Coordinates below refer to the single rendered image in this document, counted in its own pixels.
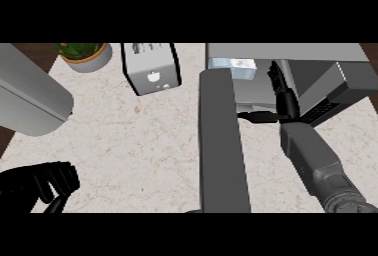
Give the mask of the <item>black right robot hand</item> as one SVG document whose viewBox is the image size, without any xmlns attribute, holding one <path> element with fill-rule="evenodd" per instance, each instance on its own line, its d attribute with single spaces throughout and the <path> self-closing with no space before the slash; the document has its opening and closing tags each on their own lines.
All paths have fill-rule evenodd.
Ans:
<svg viewBox="0 0 378 256">
<path fill-rule="evenodd" d="M 241 112 L 238 117 L 254 124 L 263 123 L 291 123 L 300 121 L 300 105 L 294 90 L 288 87 L 284 72 L 273 61 L 267 72 L 272 88 L 276 96 L 276 112 L 256 111 Z"/>
</svg>

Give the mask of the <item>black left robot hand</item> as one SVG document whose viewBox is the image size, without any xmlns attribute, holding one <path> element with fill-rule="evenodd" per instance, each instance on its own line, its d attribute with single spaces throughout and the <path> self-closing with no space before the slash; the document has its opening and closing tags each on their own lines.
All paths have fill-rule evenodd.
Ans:
<svg viewBox="0 0 378 256">
<path fill-rule="evenodd" d="M 37 201 L 46 213 L 62 213 L 71 194 L 80 188 L 75 166 L 46 162 L 0 172 L 0 214 L 27 214 Z"/>
</svg>

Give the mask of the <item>grey microwave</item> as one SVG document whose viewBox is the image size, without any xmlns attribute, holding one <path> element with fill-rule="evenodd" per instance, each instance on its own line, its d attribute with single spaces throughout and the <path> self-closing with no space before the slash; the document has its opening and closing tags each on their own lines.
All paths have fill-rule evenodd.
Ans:
<svg viewBox="0 0 378 256">
<path fill-rule="evenodd" d="M 275 111 L 276 97 L 267 76 L 276 64 L 285 75 L 306 123 L 322 124 L 378 92 L 378 74 L 357 43 L 208 43 L 207 66 L 214 61 L 253 63 L 253 78 L 233 80 L 236 110 Z"/>
</svg>

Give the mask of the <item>pale blue milk carton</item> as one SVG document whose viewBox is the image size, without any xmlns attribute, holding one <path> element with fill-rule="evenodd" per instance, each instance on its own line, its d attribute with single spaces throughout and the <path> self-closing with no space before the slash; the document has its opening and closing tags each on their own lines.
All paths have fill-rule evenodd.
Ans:
<svg viewBox="0 0 378 256">
<path fill-rule="evenodd" d="M 232 78 L 241 80 L 251 80 L 257 72 L 257 65 L 253 59 L 211 58 L 208 67 L 211 69 L 229 68 Z"/>
</svg>

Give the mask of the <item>dark grey microwave door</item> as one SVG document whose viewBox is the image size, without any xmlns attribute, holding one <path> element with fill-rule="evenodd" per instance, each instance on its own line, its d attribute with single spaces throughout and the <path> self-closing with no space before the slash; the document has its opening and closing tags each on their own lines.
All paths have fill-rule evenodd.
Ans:
<svg viewBox="0 0 378 256">
<path fill-rule="evenodd" d="M 204 213 L 250 213 L 229 69 L 207 69 L 199 74 L 198 135 L 201 210 Z"/>
</svg>

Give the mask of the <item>black and silver toaster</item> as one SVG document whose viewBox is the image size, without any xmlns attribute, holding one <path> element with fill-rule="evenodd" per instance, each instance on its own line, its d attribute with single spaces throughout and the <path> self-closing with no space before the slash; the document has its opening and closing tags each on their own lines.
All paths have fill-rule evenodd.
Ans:
<svg viewBox="0 0 378 256">
<path fill-rule="evenodd" d="M 182 85 L 180 64 L 173 43 L 123 43 L 123 73 L 137 96 Z"/>
</svg>

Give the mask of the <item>green plant in grey pot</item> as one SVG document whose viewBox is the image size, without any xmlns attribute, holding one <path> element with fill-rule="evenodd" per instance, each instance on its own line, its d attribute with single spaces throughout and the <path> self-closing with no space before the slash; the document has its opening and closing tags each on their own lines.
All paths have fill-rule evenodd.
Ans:
<svg viewBox="0 0 378 256">
<path fill-rule="evenodd" d="M 108 43 L 55 43 L 58 55 L 78 73 L 92 73 L 102 69 L 112 58 Z"/>
</svg>

